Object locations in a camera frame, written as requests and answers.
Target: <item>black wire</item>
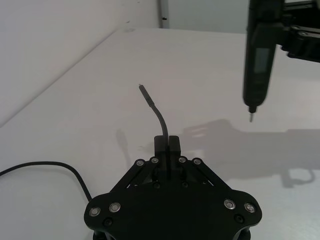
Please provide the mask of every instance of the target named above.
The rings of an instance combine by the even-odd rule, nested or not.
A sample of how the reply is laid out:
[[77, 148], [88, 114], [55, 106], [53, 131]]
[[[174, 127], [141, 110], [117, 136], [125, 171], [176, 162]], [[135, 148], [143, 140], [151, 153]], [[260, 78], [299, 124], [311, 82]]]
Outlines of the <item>black wire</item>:
[[142, 95], [144, 96], [144, 99], [148, 103], [149, 107], [152, 108], [152, 110], [154, 111], [155, 115], [159, 119], [159, 122], [160, 122], [160, 125], [161, 125], [161, 128], [162, 128], [162, 134], [164, 136], [165, 149], [167, 151], [168, 147], [169, 147], [169, 133], [168, 133], [168, 128], [167, 128], [166, 122], [165, 122], [164, 118], [162, 117], [162, 115], [161, 115], [160, 111], [158, 110], [158, 108], [155, 106], [154, 101], [150, 97], [150, 95], [147, 92], [147, 90], [145, 89], [145, 87], [143, 85], [139, 84], [139, 89], [140, 89]]
[[88, 201], [90, 202], [92, 200], [92, 197], [90, 195], [90, 192], [84, 182], [84, 180], [82, 179], [82, 177], [80, 176], [80, 174], [77, 172], [77, 170], [75, 170], [72, 166], [66, 164], [66, 163], [63, 163], [63, 162], [59, 162], [59, 161], [31, 161], [31, 162], [26, 162], [26, 163], [22, 163], [22, 164], [19, 164], [19, 165], [16, 165], [16, 166], [13, 166], [13, 167], [10, 167], [4, 171], [1, 171], [0, 172], [0, 177], [2, 175], [5, 175], [7, 173], [10, 173], [14, 170], [17, 170], [17, 169], [20, 169], [20, 168], [24, 168], [24, 167], [29, 167], [29, 166], [39, 166], [39, 165], [51, 165], [51, 166], [60, 166], [60, 167], [63, 167], [63, 168], [66, 168], [68, 170], [70, 170], [76, 177], [76, 179], [78, 179], [81, 187], [82, 187], [82, 190], [84, 191], [84, 194], [86, 196], [86, 198], [88, 199]]

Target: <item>white tabletop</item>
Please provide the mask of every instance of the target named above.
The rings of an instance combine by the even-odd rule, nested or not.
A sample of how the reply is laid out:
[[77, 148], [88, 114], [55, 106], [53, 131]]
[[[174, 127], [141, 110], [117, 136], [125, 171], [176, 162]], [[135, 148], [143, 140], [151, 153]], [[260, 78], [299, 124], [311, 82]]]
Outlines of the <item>white tabletop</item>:
[[[320, 238], [320, 68], [278, 50], [265, 104], [242, 101], [245, 35], [164, 29], [114, 33], [0, 129], [0, 169], [28, 161], [75, 167], [107, 193], [161, 128], [259, 202], [253, 240]], [[0, 179], [0, 237], [90, 240], [87, 201], [67, 170], [29, 167]]]

